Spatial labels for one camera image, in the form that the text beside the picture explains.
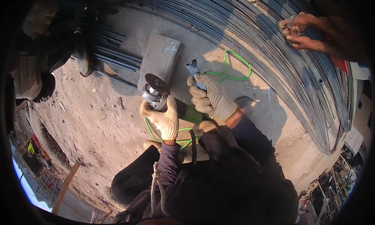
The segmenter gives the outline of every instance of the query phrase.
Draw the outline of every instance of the work glove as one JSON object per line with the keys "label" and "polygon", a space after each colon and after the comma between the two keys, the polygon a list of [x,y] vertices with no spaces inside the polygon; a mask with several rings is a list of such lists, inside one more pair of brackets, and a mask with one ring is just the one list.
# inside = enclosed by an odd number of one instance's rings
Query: work glove
{"label": "work glove", "polygon": [[35,70],[35,58],[14,55],[12,67],[16,99],[35,99],[42,89],[40,74]]}
{"label": "work glove", "polygon": [[149,104],[146,101],[143,101],[140,113],[155,124],[156,128],[160,130],[163,140],[172,140],[177,138],[177,133],[179,131],[177,104],[173,95],[168,96],[166,104],[167,111],[159,112],[150,110]]}
{"label": "work glove", "polygon": [[[195,109],[202,113],[207,113],[210,117],[219,117],[226,121],[238,108],[219,87],[218,83],[213,81],[209,75],[197,73],[187,79],[187,85],[190,87],[190,94],[193,96],[191,102]],[[206,86],[207,92],[198,88],[196,82],[201,82]]]}

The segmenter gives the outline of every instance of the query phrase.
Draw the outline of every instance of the dark sleeve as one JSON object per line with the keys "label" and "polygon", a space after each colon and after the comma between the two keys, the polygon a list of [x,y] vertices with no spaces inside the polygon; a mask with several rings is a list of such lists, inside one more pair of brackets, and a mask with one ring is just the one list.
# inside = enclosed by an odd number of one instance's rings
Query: dark sleeve
{"label": "dark sleeve", "polygon": [[263,173],[270,177],[281,176],[284,178],[282,168],[274,157],[275,149],[272,142],[245,115],[237,126],[231,129],[231,133],[239,147],[260,163]]}
{"label": "dark sleeve", "polygon": [[180,161],[179,161],[180,146],[167,145],[162,143],[162,152],[159,158],[159,178],[162,185],[170,185],[175,182],[177,176],[180,173]]}

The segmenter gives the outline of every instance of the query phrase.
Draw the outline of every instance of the concrete block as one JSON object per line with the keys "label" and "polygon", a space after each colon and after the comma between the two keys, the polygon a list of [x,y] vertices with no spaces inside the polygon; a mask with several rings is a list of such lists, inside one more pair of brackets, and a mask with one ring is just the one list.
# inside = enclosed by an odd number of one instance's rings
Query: concrete block
{"label": "concrete block", "polygon": [[146,84],[147,73],[152,73],[169,84],[180,54],[180,45],[180,41],[161,35],[151,35],[139,70],[138,90],[142,90]]}

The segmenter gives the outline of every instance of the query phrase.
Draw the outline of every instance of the white rope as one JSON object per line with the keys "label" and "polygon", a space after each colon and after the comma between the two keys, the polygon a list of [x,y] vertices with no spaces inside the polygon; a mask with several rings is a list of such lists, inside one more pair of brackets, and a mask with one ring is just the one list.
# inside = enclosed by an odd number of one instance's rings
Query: white rope
{"label": "white rope", "polygon": [[153,218],[156,212],[156,201],[155,201],[155,183],[159,185],[160,189],[160,207],[162,209],[162,212],[165,216],[169,217],[169,213],[166,211],[165,208],[165,191],[162,186],[162,182],[159,179],[159,169],[158,169],[159,162],[154,163],[154,173],[152,174],[152,183],[151,183],[151,214],[150,218]]}

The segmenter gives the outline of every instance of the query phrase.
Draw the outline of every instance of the dark jacket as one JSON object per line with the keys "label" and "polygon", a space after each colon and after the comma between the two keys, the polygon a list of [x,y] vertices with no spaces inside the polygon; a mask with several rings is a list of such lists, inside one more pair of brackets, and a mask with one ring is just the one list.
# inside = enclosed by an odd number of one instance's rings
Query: dark jacket
{"label": "dark jacket", "polygon": [[[297,193],[276,162],[271,141],[245,116],[230,132],[242,149],[229,148],[217,131],[208,132],[199,143],[209,153],[210,160],[195,165],[181,165],[179,146],[162,144],[159,178],[166,191],[166,210],[171,218],[185,224],[295,222]],[[156,215],[165,217],[158,188],[156,201]],[[148,189],[119,213],[114,222],[147,219],[150,212]]]}

